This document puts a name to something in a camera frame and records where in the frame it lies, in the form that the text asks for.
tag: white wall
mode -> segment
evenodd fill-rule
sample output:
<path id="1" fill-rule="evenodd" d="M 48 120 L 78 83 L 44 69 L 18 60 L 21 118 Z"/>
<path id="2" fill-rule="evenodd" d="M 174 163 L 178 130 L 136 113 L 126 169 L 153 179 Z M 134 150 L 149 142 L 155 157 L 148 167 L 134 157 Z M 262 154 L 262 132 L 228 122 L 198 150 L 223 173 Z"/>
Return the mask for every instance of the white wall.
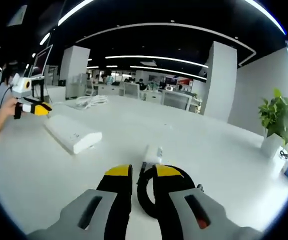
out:
<path id="1" fill-rule="evenodd" d="M 228 122 L 235 92 L 237 51 L 214 41 L 208 59 L 209 68 L 200 113 Z"/>
<path id="2" fill-rule="evenodd" d="M 274 88 L 288 97 L 288 54 L 283 48 L 237 70 L 234 102 L 228 123 L 263 135 L 258 115 L 262 98 L 273 98 Z"/>
<path id="3" fill-rule="evenodd" d="M 64 51 L 60 68 L 60 80 L 70 80 L 79 74 L 85 74 L 88 64 L 90 49 L 72 46 Z"/>
<path id="4" fill-rule="evenodd" d="M 206 91 L 205 88 L 206 88 L 206 83 L 205 82 L 202 82 L 202 81 L 194 79 L 191 92 L 193 94 L 197 94 L 197 97 L 199 99 L 203 99 L 204 96 L 205 96 L 205 91 Z"/>

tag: person's hand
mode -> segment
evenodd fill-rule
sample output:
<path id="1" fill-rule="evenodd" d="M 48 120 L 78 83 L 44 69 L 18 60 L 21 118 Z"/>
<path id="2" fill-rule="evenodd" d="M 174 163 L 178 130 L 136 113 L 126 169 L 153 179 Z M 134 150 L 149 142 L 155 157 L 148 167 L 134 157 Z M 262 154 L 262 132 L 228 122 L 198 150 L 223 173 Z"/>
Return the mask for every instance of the person's hand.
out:
<path id="1" fill-rule="evenodd" d="M 16 98 L 9 98 L 7 102 L 2 105 L 2 108 L 0 108 L 0 113 L 4 114 L 7 117 L 15 115 L 15 107 L 17 102 L 18 100 Z"/>

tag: white flower pot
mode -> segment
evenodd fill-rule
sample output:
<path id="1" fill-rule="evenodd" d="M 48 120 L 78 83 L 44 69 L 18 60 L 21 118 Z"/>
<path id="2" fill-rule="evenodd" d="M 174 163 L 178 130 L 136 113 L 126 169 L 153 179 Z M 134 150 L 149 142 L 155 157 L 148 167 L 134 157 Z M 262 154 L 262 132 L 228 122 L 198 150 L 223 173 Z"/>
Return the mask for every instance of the white flower pot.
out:
<path id="1" fill-rule="evenodd" d="M 264 138 L 260 150 L 266 157 L 273 159 L 282 144 L 283 139 L 274 133 L 273 135 Z"/>

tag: potted plant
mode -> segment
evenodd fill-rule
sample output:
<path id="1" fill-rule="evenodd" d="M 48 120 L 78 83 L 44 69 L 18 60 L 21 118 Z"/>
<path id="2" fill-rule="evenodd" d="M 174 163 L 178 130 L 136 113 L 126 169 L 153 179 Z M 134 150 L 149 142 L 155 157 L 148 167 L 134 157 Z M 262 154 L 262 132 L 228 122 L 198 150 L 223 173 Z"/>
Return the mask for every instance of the potted plant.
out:
<path id="1" fill-rule="evenodd" d="M 274 98 L 270 102 L 263 98 L 263 101 L 259 114 L 266 136 L 261 151 L 271 159 L 282 144 L 288 148 L 288 98 L 275 88 Z"/>

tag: computer monitor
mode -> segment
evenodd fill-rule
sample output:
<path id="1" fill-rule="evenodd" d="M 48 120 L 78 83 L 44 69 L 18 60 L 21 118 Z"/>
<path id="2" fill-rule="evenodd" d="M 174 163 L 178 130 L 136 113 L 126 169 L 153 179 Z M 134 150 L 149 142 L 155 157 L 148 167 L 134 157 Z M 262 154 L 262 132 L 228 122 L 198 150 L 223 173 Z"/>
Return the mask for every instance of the computer monitor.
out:
<path id="1" fill-rule="evenodd" d="M 166 77 L 165 82 L 169 85 L 177 85 L 177 79 L 175 78 Z"/>
<path id="2" fill-rule="evenodd" d="M 36 55 L 34 65 L 29 72 L 29 77 L 41 77 L 44 75 L 45 66 L 52 48 L 53 45 L 50 45 Z"/>

